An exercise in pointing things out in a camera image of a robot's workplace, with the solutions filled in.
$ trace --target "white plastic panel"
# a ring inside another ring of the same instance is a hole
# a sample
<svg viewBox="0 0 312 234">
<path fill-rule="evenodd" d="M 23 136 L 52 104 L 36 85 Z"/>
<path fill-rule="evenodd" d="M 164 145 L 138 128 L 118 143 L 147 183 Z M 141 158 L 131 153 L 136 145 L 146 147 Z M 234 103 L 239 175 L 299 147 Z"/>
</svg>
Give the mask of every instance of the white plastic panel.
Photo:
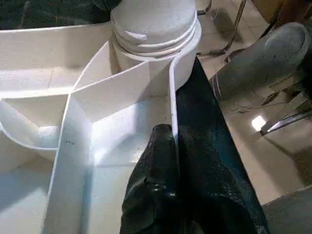
<svg viewBox="0 0 312 234">
<path fill-rule="evenodd" d="M 67 95 L 5 99 L 0 102 L 3 131 L 29 148 L 57 148 Z"/>
<path fill-rule="evenodd" d="M 110 23 L 0 31 L 0 97 L 73 86 L 111 35 Z"/>
<path fill-rule="evenodd" d="M 86 181 L 81 234 L 118 234 L 121 205 L 134 166 L 96 167 Z"/>
<path fill-rule="evenodd" d="M 73 96 L 94 122 L 147 97 L 149 83 L 149 65 L 145 62 L 78 90 Z"/>
<path fill-rule="evenodd" d="M 79 233 L 91 129 L 91 121 L 71 98 L 53 168 L 44 234 Z"/>
<path fill-rule="evenodd" d="M 81 74 L 76 88 L 82 88 L 120 71 L 118 60 L 111 40 L 107 41 L 94 55 Z"/>
<path fill-rule="evenodd" d="M 24 149 L 17 156 L 22 157 L 22 152 L 30 154 Z M 29 156 L 33 159 L 27 163 L 0 173 L 1 233 L 41 233 L 53 164 L 36 156 L 36 152 Z"/>
<path fill-rule="evenodd" d="M 176 84 L 191 72 L 197 29 L 180 54 L 148 61 L 115 52 L 110 24 L 0 32 L 0 186 L 18 178 L 15 189 L 0 191 L 6 233 L 118 233 L 127 182 L 153 127 L 172 124 L 177 136 Z M 15 54 L 6 48 L 13 47 L 9 39 L 17 42 Z M 176 56 L 182 63 L 173 70 L 183 71 L 169 82 Z M 51 175 L 44 158 L 56 153 Z M 50 175 L 48 195 L 32 190 L 34 183 L 46 188 Z M 21 199 L 6 207 L 10 193 Z"/>
</svg>

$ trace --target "floor tile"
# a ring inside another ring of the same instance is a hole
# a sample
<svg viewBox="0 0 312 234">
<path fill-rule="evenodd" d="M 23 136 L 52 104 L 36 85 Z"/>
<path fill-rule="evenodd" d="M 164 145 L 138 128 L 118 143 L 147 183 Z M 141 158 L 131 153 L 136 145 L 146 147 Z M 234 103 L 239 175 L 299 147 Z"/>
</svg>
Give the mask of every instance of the floor tile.
<svg viewBox="0 0 312 234">
<path fill-rule="evenodd" d="M 238 9 L 241 4 L 241 0 L 232 0 L 234 6 Z M 242 18 L 249 27 L 267 25 L 265 19 L 261 16 L 257 8 L 254 6 L 251 0 L 247 0 Z"/>
<path fill-rule="evenodd" d="M 203 29 L 203 35 L 217 32 L 231 32 L 234 30 L 234 22 L 237 9 L 231 0 L 213 1 L 211 10 L 203 16 L 199 16 L 199 21 Z M 244 20 L 241 20 L 238 28 L 247 28 Z"/>
</svg>

